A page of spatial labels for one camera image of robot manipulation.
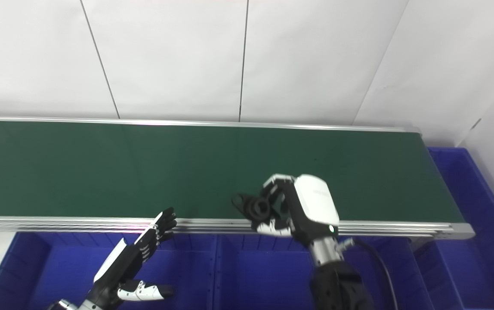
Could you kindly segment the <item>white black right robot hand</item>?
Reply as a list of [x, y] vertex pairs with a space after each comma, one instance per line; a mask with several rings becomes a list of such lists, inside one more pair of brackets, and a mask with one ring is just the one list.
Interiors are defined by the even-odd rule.
[[271, 210], [269, 219], [251, 220], [252, 230], [259, 234], [292, 237], [306, 248], [316, 240], [338, 236], [340, 218], [328, 185], [321, 178], [273, 174], [263, 183], [259, 198], [270, 206], [281, 202], [289, 215], [283, 220]]

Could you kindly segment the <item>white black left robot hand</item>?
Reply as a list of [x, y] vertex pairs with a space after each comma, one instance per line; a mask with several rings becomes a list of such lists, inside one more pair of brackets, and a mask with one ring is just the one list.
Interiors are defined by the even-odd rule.
[[172, 285], [157, 285], [136, 279], [142, 266], [154, 255], [160, 244], [173, 238], [176, 227], [174, 208], [159, 213], [131, 244], [124, 238], [107, 256], [94, 276], [93, 286], [80, 310], [116, 310], [123, 302], [160, 301], [172, 298]]

